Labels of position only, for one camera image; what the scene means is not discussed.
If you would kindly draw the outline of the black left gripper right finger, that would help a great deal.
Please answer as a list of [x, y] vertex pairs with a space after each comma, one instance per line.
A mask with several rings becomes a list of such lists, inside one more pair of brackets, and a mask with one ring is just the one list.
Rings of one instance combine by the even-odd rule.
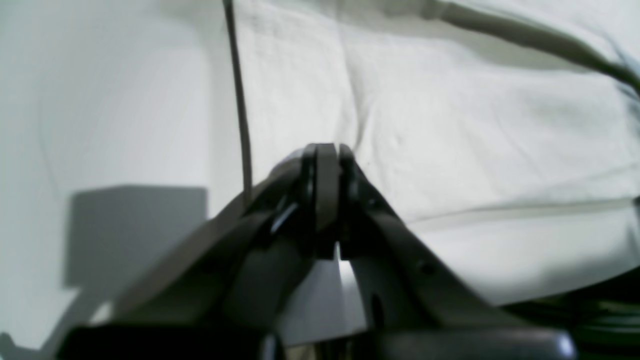
[[407, 228], [339, 146], [340, 242], [368, 329], [354, 360], [576, 360], [570, 335], [489, 305]]

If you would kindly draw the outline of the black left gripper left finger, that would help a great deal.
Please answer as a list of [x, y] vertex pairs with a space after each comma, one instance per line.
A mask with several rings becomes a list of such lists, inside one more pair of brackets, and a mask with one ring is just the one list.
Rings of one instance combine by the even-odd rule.
[[308, 145], [250, 203], [195, 233], [104, 325], [77, 326], [58, 360], [285, 360], [282, 308], [319, 251], [319, 145]]

